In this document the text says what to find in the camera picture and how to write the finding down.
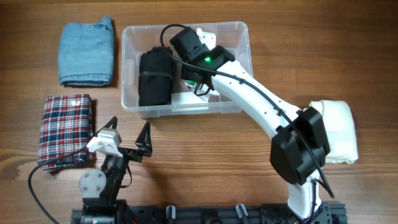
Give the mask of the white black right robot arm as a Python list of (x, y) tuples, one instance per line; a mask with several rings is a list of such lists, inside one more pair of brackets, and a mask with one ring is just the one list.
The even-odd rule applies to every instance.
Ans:
[(320, 112), (301, 110), (281, 100), (257, 80), (224, 47), (209, 49), (189, 26), (170, 44), (182, 65), (182, 79), (196, 96), (211, 91), (227, 96), (242, 108), (271, 139), (270, 162), (288, 183), (288, 208), (301, 223), (316, 219), (321, 200), (319, 186), (333, 192), (322, 171), (330, 145)]

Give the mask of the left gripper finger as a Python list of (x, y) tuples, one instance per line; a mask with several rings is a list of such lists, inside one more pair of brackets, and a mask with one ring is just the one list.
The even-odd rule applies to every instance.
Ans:
[(135, 145), (144, 149), (152, 149), (152, 141), (150, 138), (150, 122), (146, 122), (142, 127), (136, 141)]
[(118, 118), (116, 116), (113, 116), (101, 129), (100, 133), (105, 134), (105, 133), (115, 133), (116, 132), (116, 127), (118, 124)]

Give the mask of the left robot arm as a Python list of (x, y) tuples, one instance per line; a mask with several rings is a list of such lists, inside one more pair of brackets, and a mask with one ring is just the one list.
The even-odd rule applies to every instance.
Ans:
[(141, 163), (144, 157), (152, 156), (150, 122), (143, 125), (135, 149), (120, 146), (122, 140), (117, 124), (117, 117), (113, 117), (86, 146), (89, 152), (100, 152), (106, 157), (100, 169), (89, 169), (81, 176), (79, 188), (83, 208), (72, 211), (71, 223), (139, 223), (127, 201), (117, 197), (120, 189), (128, 187), (122, 182), (126, 174), (132, 175), (129, 163)]

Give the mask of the white printed t-shirt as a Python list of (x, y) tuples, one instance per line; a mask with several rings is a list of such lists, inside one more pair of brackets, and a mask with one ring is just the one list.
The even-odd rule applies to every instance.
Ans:
[[(216, 47), (216, 34), (211, 32), (202, 31), (201, 28), (197, 28), (197, 35), (201, 43), (205, 44), (209, 50)], [(199, 96), (204, 102), (209, 102), (211, 96), (219, 96), (217, 91), (210, 90), (205, 84), (198, 85), (194, 81), (185, 81), (185, 86), (193, 92), (196, 96)]]

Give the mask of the black cloth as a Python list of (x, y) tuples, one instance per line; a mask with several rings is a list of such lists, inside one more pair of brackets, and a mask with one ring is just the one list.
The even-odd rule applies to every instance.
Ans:
[(167, 105), (171, 93), (176, 62), (170, 47), (154, 47), (143, 53), (139, 62), (139, 106)]

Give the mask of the clear plastic storage bin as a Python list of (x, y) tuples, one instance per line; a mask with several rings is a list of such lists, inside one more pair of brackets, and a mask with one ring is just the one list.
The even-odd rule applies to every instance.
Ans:
[[(216, 45), (231, 52), (235, 59), (253, 75), (248, 27), (244, 22), (189, 24), (196, 30), (216, 34)], [(177, 65), (173, 82), (172, 101), (167, 105), (139, 106), (139, 62), (141, 55), (160, 45), (159, 26), (129, 26), (123, 30), (121, 56), (121, 106), (141, 118), (158, 118), (183, 114), (239, 113), (242, 109), (228, 97), (220, 94), (204, 102), (185, 86), (181, 79), (181, 65)]]

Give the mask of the cream cloth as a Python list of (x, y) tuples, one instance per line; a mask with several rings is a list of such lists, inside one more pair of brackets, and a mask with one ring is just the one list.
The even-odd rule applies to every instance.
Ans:
[(327, 164), (353, 164), (358, 159), (358, 147), (354, 119), (349, 105), (345, 101), (311, 101), (322, 116), (330, 145), (326, 155)]

